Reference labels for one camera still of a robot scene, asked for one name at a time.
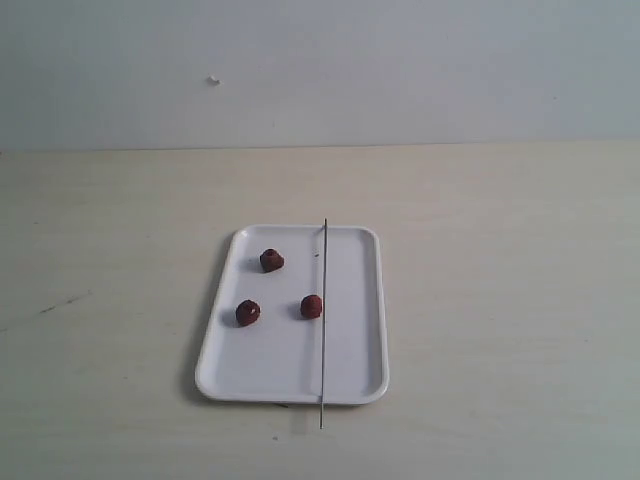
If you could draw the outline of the thin metal skewer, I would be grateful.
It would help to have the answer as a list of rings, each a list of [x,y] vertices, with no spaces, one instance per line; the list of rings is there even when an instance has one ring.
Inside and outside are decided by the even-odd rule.
[[[327,255],[328,255],[328,220],[323,222],[323,266],[322,266],[322,315],[321,315],[321,391],[319,400],[319,429],[325,427],[325,393],[326,393],[326,289],[327,289]]]

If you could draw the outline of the dark red fruit piece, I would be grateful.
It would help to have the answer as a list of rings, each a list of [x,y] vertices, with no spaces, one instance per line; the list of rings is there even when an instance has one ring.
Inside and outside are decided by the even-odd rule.
[[[259,256],[259,262],[263,272],[269,273],[282,268],[285,259],[277,250],[268,248]]]

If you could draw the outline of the white rectangular plastic tray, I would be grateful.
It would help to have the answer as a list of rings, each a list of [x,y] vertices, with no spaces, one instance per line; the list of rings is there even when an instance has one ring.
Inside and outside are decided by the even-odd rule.
[[[285,259],[264,273],[268,248]],[[377,235],[364,227],[328,227],[326,393],[329,405],[364,405],[387,391],[390,371]],[[251,225],[237,231],[221,274],[195,383],[217,401],[317,404],[321,391],[321,316],[304,319],[300,302],[322,298],[323,227]],[[261,307],[240,327],[236,307]]]

